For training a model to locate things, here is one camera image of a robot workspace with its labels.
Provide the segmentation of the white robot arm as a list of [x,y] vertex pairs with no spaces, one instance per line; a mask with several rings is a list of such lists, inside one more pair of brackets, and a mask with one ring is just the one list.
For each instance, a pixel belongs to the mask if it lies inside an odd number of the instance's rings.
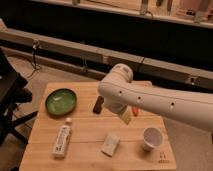
[[141,86],[132,79],[132,69],[119,63],[99,82],[110,112],[122,115],[133,106],[213,133],[213,94]]

